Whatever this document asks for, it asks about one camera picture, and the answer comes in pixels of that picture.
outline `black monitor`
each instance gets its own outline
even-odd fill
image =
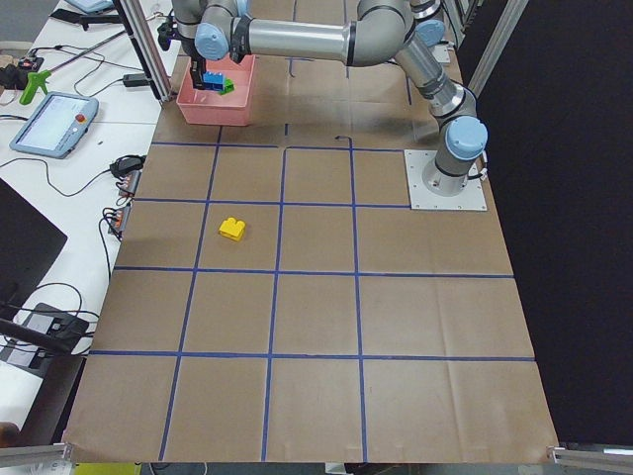
[[[0,334],[12,338],[14,344],[22,341],[48,353],[69,353],[85,333],[87,322],[39,304],[39,315],[53,317],[47,331],[29,326],[33,315],[24,325],[13,323],[61,253],[67,236],[2,179],[0,227]]]

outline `brown object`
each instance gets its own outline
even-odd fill
[[[345,20],[340,0],[253,15],[295,3]],[[489,183],[484,213],[409,209],[398,150],[437,125],[397,66],[347,72],[259,57],[246,128],[166,105],[65,435],[78,461],[545,461]]]
[[[20,430],[13,423],[0,423],[0,448],[13,447],[20,436]]]

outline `pink plastic container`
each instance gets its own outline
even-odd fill
[[[194,89],[187,72],[180,85],[176,103],[188,124],[207,126],[247,126],[250,119],[252,81],[255,56],[246,56],[240,64],[235,64],[228,56],[220,61],[207,61],[207,70],[221,72],[233,81],[235,90],[224,96],[215,91]]]

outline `yellow block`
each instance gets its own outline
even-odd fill
[[[226,218],[220,225],[220,234],[225,238],[241,241],[244,236],[244,230],[246,229],[246,223],[244,221],[238,221],[233,216]]]
[[[78,463],[75,475],[139,475],[140,464],[134,463]]]

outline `blue block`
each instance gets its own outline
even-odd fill
[[[210,91],[225,90],[225,76],[221,72],[205,72],[202,76],[205,89]]]

